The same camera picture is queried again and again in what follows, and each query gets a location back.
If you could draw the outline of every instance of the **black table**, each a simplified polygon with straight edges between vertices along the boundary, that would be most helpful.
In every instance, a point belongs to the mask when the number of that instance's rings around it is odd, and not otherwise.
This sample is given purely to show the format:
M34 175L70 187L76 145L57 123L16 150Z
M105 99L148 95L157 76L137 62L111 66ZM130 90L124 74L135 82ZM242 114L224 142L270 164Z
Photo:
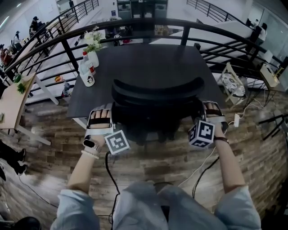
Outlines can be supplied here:
M144 88L168 88L201 77L205 89L199 98L226 107L217 82L193 46L135 44L102 49L97 55L100 65L95 69L95 84L86 87L78 77L67 112L68 118L84 128L87 121L81 118L88 117L95 107L113 102L114 79Z

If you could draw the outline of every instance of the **watch face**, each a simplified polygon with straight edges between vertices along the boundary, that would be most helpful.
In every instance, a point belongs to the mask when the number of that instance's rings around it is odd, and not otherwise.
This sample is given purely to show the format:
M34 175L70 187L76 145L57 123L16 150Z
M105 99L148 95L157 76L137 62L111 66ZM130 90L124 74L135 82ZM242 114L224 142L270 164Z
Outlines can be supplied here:
M89 140L84 140L83 144L89 148L93 148L95 146L94 142Z

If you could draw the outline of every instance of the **shirt sleeve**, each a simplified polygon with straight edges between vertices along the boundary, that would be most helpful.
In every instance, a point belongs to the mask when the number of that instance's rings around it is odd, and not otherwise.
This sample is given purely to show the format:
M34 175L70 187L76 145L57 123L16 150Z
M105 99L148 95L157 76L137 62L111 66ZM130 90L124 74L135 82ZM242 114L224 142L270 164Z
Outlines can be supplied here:
M93 210L93 199L82 191L62 190L57 219L51 230L99 230L99 218Z
M260 230L261 220L251 199L248 186L225 194L215 210L229 230Z

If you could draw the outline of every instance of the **hand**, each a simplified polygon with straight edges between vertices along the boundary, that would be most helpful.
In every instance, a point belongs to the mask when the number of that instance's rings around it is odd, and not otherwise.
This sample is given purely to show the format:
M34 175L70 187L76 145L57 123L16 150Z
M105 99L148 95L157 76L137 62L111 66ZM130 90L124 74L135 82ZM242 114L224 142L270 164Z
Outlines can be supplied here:
M111 117L111 110L97 110L94 111L91 114L90 119L96 119L96 118L110 118ZM92 124L90 127L91 128L108 128L110 124ZM105 138L103 135L91 135L91 138L95 141L97 141L98 145L100 147L103 147L105 144Z
M209 110L219 110L218 107L215 104L212 103L207 103L207 106L204 105L205 110L209 109ZM217 117L218 115L207 115L207 117ZM215 124L215 133L214 133L215 137L225 137L223 131L222 131L222 124L221 123L217 123Z

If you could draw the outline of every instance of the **ceiling light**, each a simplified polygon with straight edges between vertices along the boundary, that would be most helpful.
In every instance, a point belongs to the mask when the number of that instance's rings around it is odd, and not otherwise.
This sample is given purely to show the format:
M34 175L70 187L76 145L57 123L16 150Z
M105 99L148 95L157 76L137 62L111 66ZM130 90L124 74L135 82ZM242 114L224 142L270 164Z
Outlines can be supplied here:
M8 16L7 18L5 18L5 20L1 23L0 29L1 29L1 27L4 25L4 23L7 21L8 18L9 18L9 16Z

